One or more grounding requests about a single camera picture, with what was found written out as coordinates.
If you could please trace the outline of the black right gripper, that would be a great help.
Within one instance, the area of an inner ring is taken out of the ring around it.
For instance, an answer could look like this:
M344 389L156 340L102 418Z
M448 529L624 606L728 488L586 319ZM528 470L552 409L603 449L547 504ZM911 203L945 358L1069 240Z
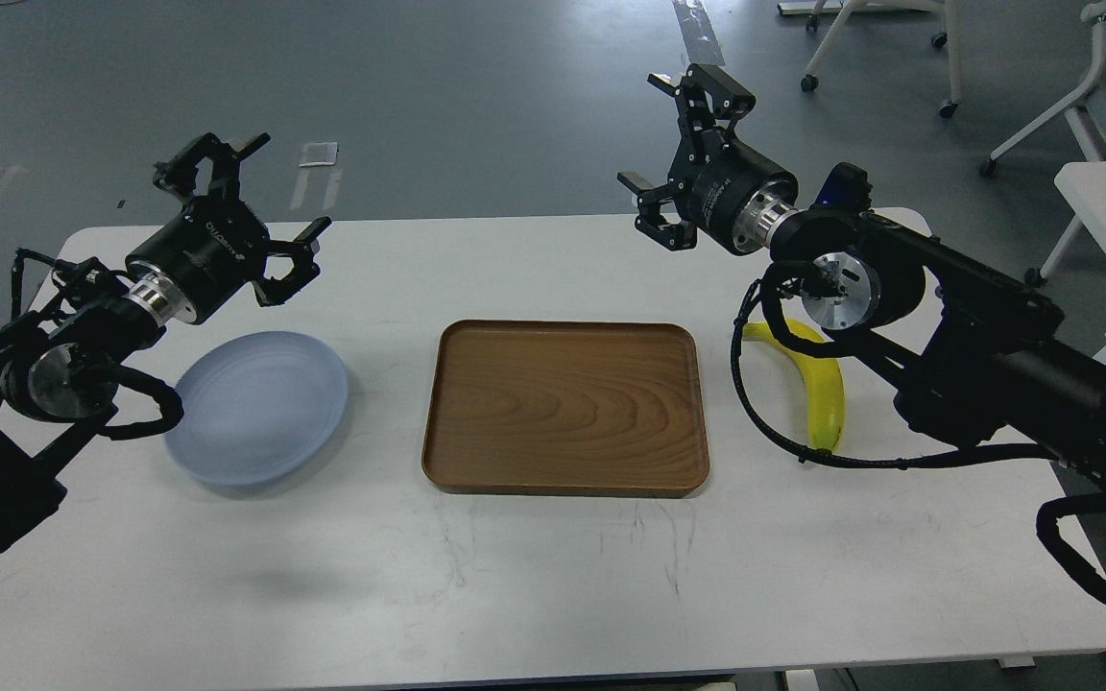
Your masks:
M665 250L697 248L697 228L733 255L762 249L749 224L739 223L755 193L793 203L799 180L784 167L735 139L740 121L757 106L757 96L711 64L690 64L680 78L650 73L648 83L675 101L681 143L670 166L671 179L650 184L638 172L618 172L634 196L634 227ZM662 214L675 205L679 222Z

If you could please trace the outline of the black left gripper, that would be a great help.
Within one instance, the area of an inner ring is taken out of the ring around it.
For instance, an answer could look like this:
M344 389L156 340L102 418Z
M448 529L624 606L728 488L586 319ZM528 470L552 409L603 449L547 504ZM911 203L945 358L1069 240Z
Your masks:
M315 261L319 237L332 226L328 216L313 219L294 240L269 239L268 228L240 202L240 167L272 136L260 132L242 148L213 132L184 146L168 161L154 163L153 186L185 205L179 216L140 242L126 256L131 276L158 273L179 289L185 306L177 320L202 324L228 299L252 282L259 306L286 303L321 274ZM205 192L196 191L199 166L212 163ZM267 276L268 261L284 259L289 271Z

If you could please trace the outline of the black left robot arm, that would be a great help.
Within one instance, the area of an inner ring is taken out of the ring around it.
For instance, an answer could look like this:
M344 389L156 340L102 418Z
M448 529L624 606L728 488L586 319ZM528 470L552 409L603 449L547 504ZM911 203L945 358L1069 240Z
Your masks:
M280 240L242 201L241 163L269 139L263 132L237 148L206 132L157 163L153 184L180 211L122 270L17 251L12 320L0 328L0 554L56 514L67 494L59 473L92 439L180 423L179 392L128 367L131 355L156 345L171 320L210 320L242 287L276 306L320 275L328 216Z

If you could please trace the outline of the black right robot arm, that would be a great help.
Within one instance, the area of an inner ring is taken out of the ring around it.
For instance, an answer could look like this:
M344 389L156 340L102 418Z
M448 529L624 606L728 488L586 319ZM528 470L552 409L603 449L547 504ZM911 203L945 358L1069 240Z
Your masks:
M878 214L868 174L851 163L837 163L815 201L799 208L795 177L738 139L757 98L723 69L692 64L680 78L653 73L648 82L675 102L680 142L664 184L618 174L636 197L637 230L669 250L693 249L705 232L734 255L769 253L730 337L734 392L759 432L799 460L837 468L1037 458L1074 469L1094 493L1042 504L1036 533L1071 580L1106 605L1106 366L1057 341L1062 310ZM740 371L755 312L778 345L877 373L912 432L948 450L847 458L778 432L757 413Z

